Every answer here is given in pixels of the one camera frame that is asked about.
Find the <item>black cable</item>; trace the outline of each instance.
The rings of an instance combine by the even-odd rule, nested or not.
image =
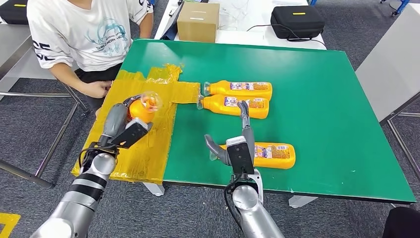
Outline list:
[[[226,186],[223,190],[223,196],[224,196],[224,201],[226,202],[226,206],[229,209],[230,214],[232,215],[233,219],[235,219],[236,224],[238,224],[239,228],[242,231],[242,226],[241,223],[238,221],[238,219],[236,218],[235,214],[233,214],[233,210],[229,205],[229,202],[227,201],[227,191],[242,177],[242,175],[239,175],[233,182],[231,182],[230,184],[228,184],[228,186]]]
[[[88,151],[88,150],[96,150],[96,149],[110,149],[110,148],[113,148],[113,147],[115,147],[115,145],[89,147],[89,148],[81,150],[80,153],[79,153],[79,168],[82,167],[82,153],[83,152]]]
[[[249,31],[249,30],[251,30],[252,28],[254,28],[254,27],[257,27],[257,26],[281,26],[281,27],[284,27],[284,28],[286,28],[287,30],[289,30],[296,38],[298,38],[299,40],[302,40],[302,41],[316,41],[316,42],[319,42],[319,43],[321,43],[321,44],[323,44],[324,45],[324,47],[325,48],[327,48],[327,46],[322,42],[322,41],[319,41],[319,40],[314,40],[314,39],[303,39],[303,38],[300,38],[299,36],[297,36],[296,34],[295,34],[295,32],[294,31],[292,31],[292,29],[290,29],[289,27],[287,27],[287,26],[284,26],[284,25],[282,25],[282,24],[268,24],[268,25],[255,25],[255,26],[252,26],[250,29],[248,29],[247,31]]]

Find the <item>green tabletop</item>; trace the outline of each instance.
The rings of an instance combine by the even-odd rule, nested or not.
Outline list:
[[[295,147],[288,170],[259,168],[265,190],[400,203],[416,199],[344,52],[135,40],[122,66],[147,75],[183,65],[180,81],[268,81],[266,119],[251,119],[257,142]],[[227,185],[232,168],[209,160],[216,143],[241,133],[239,117],[178,105],[163,181]]]

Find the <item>black case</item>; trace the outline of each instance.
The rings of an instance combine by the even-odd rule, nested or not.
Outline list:
[[[271,24],[276,36],[280,39],[313,38],[319,35],[325,22],[313,6],[276,6],[271,13]]]
[[[0,6],[1,18],[7,24],[28,25],[28,18],[26,17],[27,3],[28,0],[9,0],[5,2]]]

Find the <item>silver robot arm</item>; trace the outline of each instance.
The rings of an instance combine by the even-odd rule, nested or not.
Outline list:
[[[129,148],[152,128],[151,123],[146,124],[138,118],[126,123],[128,106],[124,101],[111,108],[99,141],[83,150],[86,153],[83,162],[79,161],[80,175],[31,238],[87,237],[109,175],[115,169],[119,149]]]
[[[91,167],[71,184],[60,203],[31,238],[85,238],[93,215],[102,198],[109,175],[115,168],[115,158],[100,153]]]
[[[206,145],[224,164],[233,167],[231,183],[225,188],[226,205],[246,238],[284,238],[280,229],[263,206],[263,182],[254,168],[254,133],[250,126],[248,105],[241,101],[242,136],[226,141],[224,150],[205,135]],[[230,208],[226,194],[230,193],[240,215],[240,222]]]

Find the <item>yellow floor marking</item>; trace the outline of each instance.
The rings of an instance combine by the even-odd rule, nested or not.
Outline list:
[[[20,219],[19,214],[1,213],[0,212],[0,224],[3,224],[3,230],[1,230],[0,238],[8,238],[12,233],[13,228],[16,226]]]

